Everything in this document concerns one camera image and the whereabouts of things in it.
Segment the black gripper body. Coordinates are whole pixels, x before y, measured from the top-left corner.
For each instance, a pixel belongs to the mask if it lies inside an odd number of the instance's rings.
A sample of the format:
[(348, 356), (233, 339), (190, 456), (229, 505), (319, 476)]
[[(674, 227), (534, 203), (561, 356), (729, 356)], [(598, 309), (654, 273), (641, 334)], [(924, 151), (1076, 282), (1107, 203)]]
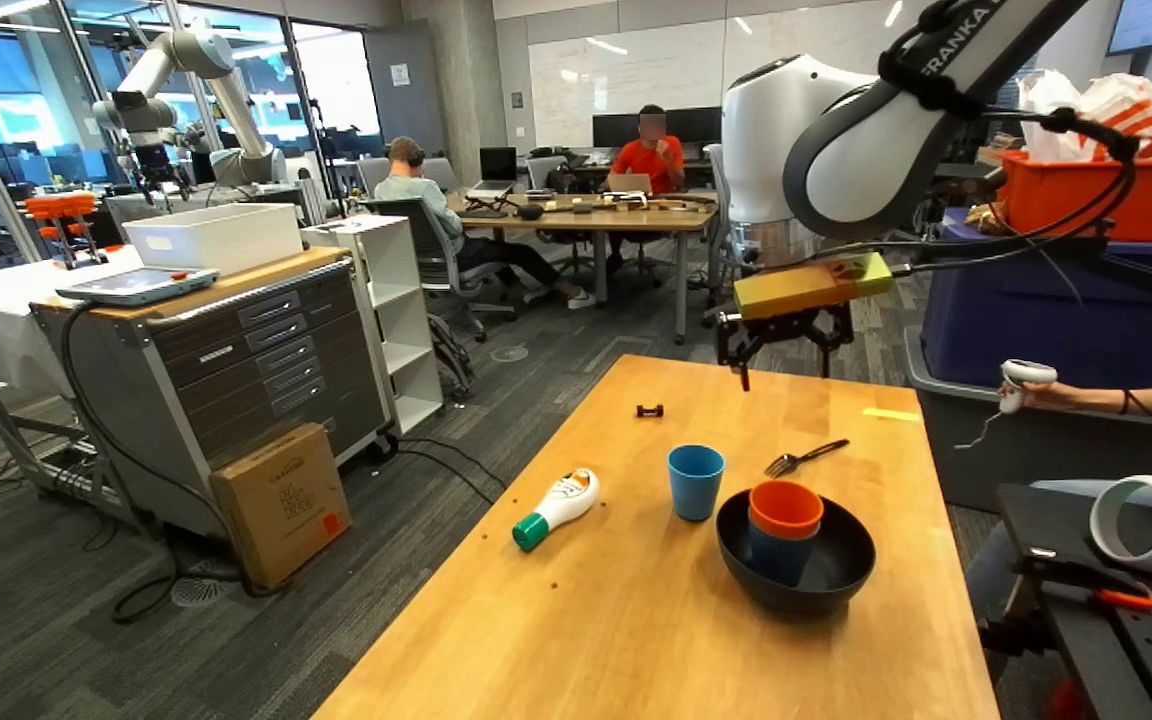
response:
[(854, 339), (852, 309), (807, 309), (773, 321), (745, 321), (740, 314), (715, 317), (715, 360), (745, 375), (759, 350), (778, 339), (807, 339), (819, 371), (833, 371), (833, 356)]

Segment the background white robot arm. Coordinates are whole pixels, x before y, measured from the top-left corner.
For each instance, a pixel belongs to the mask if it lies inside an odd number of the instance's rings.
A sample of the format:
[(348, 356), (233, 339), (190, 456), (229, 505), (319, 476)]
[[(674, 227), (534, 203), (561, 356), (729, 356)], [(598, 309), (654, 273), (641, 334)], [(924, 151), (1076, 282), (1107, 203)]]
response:
[(96, 101), (96, 115), (121, 129), (134, 147), (158, 147), (182, 137), (162, 84), (182, 77), (201, 87), (197, 111), (229, 129), (233, 147), (211, 147), (211, 176), (229, 189), (276, 184), (284, 151), (259, 137), (253, 98), (233, 49), (207, 24), (162, 27), (133, 72)]

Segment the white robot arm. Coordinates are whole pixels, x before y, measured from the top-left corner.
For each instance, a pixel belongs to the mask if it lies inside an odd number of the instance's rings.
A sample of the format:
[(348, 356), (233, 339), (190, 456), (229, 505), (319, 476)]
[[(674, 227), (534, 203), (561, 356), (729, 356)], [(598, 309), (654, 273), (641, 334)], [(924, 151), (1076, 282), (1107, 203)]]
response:
[(729, 84), (721, 111), (733, 219), (812, 237), (783, 262), (757, 262), (735, 283), (747, 330), (839, 305), (863, 270), (839, 270), (819, 294), (757, 287), (825, 273), (843, 243), (908, 227), (914, 195), (952, 137), (1030, 59), (1082, 0), (931, 0), (873, 72), (843, 72), (807, 52), (759, 63)]

